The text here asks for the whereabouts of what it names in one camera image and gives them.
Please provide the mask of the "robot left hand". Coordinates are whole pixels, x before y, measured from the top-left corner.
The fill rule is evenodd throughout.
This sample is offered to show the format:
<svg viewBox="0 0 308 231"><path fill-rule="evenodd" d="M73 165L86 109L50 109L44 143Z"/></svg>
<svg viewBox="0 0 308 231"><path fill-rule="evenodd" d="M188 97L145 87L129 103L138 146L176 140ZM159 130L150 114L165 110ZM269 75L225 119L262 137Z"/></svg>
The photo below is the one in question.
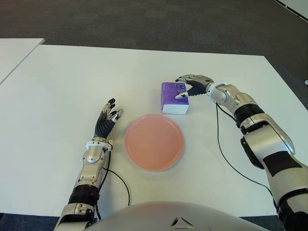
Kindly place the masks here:
<svg viewBox="0 0 308 231"><path fill-rule="evenodd" d="M111 111L115 107L116 100L111 98L102 108L101 113L97 119L94 137L100 137L106 139L115 124L123 115L123 109L119 109L118 111Z"/></svg>

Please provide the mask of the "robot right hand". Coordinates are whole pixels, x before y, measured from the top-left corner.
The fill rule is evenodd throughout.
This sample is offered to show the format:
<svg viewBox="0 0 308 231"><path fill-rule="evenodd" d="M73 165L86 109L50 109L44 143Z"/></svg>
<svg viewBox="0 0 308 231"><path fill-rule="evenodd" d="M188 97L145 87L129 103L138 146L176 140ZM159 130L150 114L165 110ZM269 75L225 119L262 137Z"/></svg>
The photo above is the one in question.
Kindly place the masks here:
<svg viewBox="0 0 308 231"><path fill-rule="evenodd" d="M175 99L187 98L189 96L196 96L206 94L209 87L214 84L214 80L203 75L183 75L176 79L176 82L183 82L191 86L188 91L179 93Z"/></svg>

